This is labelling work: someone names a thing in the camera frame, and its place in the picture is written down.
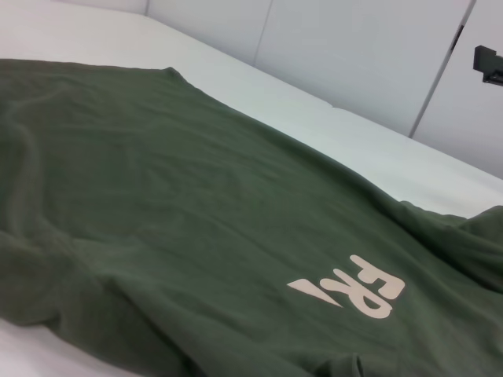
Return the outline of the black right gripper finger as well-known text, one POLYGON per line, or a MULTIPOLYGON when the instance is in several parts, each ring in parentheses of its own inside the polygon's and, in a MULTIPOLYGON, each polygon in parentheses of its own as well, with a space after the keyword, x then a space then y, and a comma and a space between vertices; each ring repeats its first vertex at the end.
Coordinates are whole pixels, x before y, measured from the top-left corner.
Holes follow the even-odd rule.
POLYGON ((485 46, 474 49, 473 69, 483 75, 484 83, 503 82, 503 58, 485 46))

